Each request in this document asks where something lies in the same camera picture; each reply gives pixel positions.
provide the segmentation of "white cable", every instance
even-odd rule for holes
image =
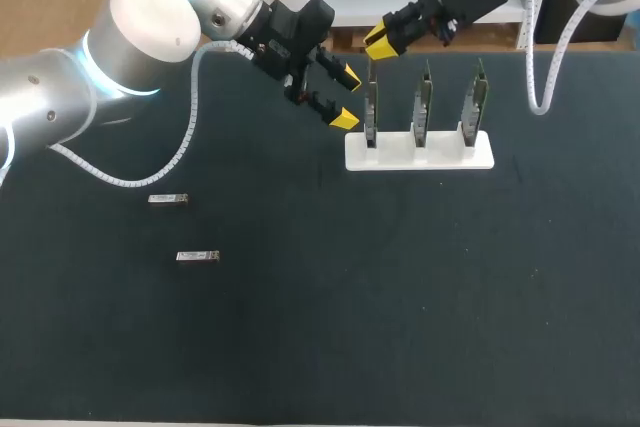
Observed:
[[[544,115],[549,111],[549,108],[551,107],[551,100],[553,99],[553,92],[558,80],[558,73],[560,72],[560,66],[562,65],[562,59],[564,58],[564,54],[567,52],[569,42],[571,42],[571,37],[573,37],[573,34],[578,28],[578,25],[580,25],[584,16],[598,1],[599,0],[583,0],[564,28],[564,31],[560,36],[558,46],[553,53],[553,58],[551,59],[551,67],[549,68],[542,105],[538,105],[538,100],[536,98],[535,73],[533,68],[533,34],[536,25],[536,6],[535,0],[527,0],[527,94],[529,97],[529,109],[531,109],[534,114]]]
[[[169,161],[167,165],[165,165],[160,171],[156,172],[150,177],[142,180],[122,180],[117,179],[109,174],[105,174],[101,170],[97,169],[93,165],[89,164],[86,160],[82,159],[78,155],[74,154],[71,150],[63,147],[60,144],[52,145],[49,148],[69,159],[71,162],[90,173],[91,175],[107,182],[111,185],[115,185],[118,187],[125,188],[138,188],[144,187],[146,185],[153,184],[157,182],[165,175],[167,175],[182,159],[182,156],[186,152],[189,147],[189,143],[191,142],[191,138],[193,137],[193,132],[196,128],[196,122],[198,120],[198,71],[200,69],[200,61],[205,53],[216,50],[216,49],[231,49],[234,52],[239,53],[243,57],[251,60],[253,58],[253,52],[249,49],[239,45],[235,41],[226,42],[226,41],[216,41],[209,42],[208,44],[203,45],[193,59],[193,65],[191,67],[191,117],[189,118],[189,125],[187,126],[187,132],[184,134],[184,138],[182,139],[182,143],[178,148],[178,151],[173,156],[173,158]]]
[[[2,189],[2,184],[4,183],[4,179],[7,177],[7,174],[9,173],[9,168],[10,167],[4,167],[0,169],[0,189]]]

